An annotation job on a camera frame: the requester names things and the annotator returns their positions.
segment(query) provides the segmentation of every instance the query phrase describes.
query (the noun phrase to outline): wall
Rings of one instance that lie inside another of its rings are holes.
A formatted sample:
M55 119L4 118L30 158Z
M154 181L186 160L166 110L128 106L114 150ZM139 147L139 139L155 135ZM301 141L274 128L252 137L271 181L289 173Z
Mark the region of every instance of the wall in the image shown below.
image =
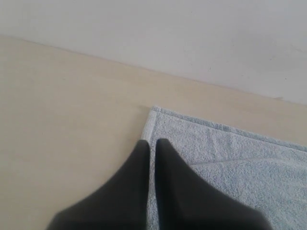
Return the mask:
M305 0L2 0L0 34L307 104Z

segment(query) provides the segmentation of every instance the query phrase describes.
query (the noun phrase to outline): light blue towel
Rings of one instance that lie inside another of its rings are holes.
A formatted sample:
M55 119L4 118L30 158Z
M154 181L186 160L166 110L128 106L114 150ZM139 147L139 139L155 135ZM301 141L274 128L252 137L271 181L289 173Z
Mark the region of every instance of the light blue towel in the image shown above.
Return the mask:
M307 230L307 147L180 115L149 113L142 139L151 147L148 229L158 229L154 192L157 139L215 188L264 213L276 230Z

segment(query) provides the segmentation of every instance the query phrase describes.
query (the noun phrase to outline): white wall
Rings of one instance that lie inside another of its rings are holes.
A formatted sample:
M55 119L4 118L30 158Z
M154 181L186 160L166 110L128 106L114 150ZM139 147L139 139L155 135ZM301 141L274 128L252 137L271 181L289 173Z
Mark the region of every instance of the white wall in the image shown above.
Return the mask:
M307 104L306 0L0 0L0 34Z

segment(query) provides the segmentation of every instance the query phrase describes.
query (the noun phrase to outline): towel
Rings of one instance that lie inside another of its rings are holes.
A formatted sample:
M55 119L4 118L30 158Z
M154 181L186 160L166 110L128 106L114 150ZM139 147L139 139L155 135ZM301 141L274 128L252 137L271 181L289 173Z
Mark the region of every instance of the towel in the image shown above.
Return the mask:
M205 181L261 211L276 230L307 229L307 147L153 107L142 139L151 148L147 229L158 227L154 153L167 138Z

